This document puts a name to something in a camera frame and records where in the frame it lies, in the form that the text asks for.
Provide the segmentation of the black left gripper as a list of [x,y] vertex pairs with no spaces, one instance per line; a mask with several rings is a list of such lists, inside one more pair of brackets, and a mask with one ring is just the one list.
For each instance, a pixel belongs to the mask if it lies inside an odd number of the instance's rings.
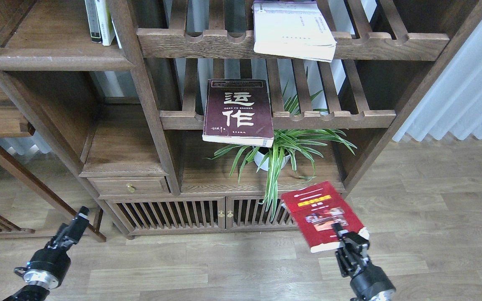
[[15,268],[15,274],[27,284],[44,289],[55,289],[61,285],[71,264],[67,250],[78,244],[88,226],[90,210],[80,207],[78,215],[69,224],[62,223],[52,239],[39,249],[25,267]]

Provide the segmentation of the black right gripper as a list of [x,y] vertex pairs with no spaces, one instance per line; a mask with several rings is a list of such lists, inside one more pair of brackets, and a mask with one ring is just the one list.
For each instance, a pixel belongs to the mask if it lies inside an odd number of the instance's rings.
[[373,265],[367,254],[369,241],[343,229],[339,222],[331,226],[340,240],[335,255],[341,276],[351,278],[354,299],[393,299],[396,288],[381,267]]

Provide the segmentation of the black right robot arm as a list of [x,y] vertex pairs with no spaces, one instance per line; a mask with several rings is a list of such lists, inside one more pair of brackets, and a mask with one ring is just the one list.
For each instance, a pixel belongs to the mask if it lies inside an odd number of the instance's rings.
[[390,301],[396,292],[386,273],[373,265],[367,250],[369,240],[354,231],[344,230],[340,223],[332,224],[340,240],[335,255],[343,278],[350,277],[356,297],[352,301]]

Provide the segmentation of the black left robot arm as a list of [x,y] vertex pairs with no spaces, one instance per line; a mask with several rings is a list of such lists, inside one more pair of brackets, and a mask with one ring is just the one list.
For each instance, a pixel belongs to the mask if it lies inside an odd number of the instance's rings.
[[7,301],[44,301],[51,289],[62,284],[71,265],[67,250],[82,238],[89,224],[88,214],[89,209],[82,206],[69,224],[61,224],[51,240],[34,253],[25,267],[15,268],[15,274],[27,284],[8,296]]

